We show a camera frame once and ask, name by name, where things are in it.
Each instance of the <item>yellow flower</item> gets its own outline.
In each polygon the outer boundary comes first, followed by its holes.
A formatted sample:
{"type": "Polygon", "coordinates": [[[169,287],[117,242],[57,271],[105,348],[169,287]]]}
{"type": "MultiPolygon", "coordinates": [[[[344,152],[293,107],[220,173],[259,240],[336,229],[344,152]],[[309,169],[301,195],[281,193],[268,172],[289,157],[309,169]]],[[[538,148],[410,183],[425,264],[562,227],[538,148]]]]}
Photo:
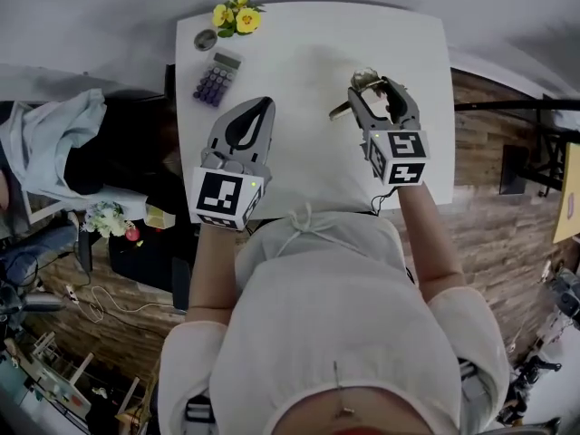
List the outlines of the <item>yellow flower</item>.
{"type": "Polygon", "coordinates": [[[240,33],[253,33],[260,25],[260,13],[252,8],[242,8],[236,16],[236,23],[240,33]]]}
{"type": "Polygon", "coordinates": [[[237,0],[237,7],[244,6],[248,0],[237,0]]]}
{"type": "Polygon", "coordinates": [[[225,5],[218,5],[214,8],[214,17],[211,22],[214,26],[220,27],[225,21],[234,21],[234,13],[225,5]]]}

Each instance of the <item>calculator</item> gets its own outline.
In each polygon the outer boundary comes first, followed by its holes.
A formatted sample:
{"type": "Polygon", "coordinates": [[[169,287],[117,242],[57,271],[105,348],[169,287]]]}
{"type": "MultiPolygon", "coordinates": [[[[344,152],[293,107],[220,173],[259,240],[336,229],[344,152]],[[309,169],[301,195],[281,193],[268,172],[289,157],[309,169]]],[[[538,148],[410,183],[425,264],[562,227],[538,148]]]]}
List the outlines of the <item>calculator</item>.
{"type": "Polygon", "coordinates": [[[193,98],[217,108],[236,78],[242,60],[234,53],[217,49],[208,58],[208,66],[201,75],[193,98]]]}

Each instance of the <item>person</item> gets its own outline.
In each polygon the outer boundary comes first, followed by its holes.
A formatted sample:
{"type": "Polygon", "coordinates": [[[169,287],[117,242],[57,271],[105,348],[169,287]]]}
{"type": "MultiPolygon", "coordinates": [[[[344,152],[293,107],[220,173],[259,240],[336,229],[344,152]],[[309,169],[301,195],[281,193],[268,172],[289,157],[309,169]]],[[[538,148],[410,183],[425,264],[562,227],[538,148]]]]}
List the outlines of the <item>person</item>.
{"type": "Polygon", "coordinates": [[[498,324],[427,187],[398,196],[418,285],[381,217],[307,206],[237,259],[235,233],[202,226],[186,322],[161,354],[161,433],[184,433],[198,395],[221,435],[483,430],[509,384],[498,324]]]}

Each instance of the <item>white sleeve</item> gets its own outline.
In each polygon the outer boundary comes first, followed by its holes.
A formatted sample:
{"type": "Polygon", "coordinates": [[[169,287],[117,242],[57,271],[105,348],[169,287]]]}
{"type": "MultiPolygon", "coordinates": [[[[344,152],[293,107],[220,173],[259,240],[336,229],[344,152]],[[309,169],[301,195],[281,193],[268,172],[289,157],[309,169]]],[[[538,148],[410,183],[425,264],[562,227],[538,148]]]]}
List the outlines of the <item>white sleeve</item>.
{"type": "Polygon", "coordinates": [[[488,395],[485,414],[479,414],[485,427],[501,410],[509,385],[508,357],[498,322],[485,298],[467,286],[444,290],[429,301],[429,308],[455,355],[478,370],[488,395]]]}
{"type": "Polygon", "coordinates": [[[175,327],[165,339],[159,368],[159,428],[180,435],[186,403],[205,392],[227,327],[190,322],[175,327]]]}

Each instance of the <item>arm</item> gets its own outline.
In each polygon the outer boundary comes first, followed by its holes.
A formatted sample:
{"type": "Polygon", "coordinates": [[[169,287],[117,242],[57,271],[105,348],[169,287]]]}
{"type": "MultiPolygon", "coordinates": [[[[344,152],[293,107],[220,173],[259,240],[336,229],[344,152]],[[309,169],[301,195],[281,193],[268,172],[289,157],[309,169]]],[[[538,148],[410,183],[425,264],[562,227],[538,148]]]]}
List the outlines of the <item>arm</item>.
{"type": "Polygon", "coordinates": [[[425,184],[402,187],[398,193],[425,301],[443,290],[465,285],[457,250],[425,184]]]}
{"type": "Polygon", "coordinates": [[[236,305],[236,232],[202,224],[185,320],[224,325],[236,305]]]}

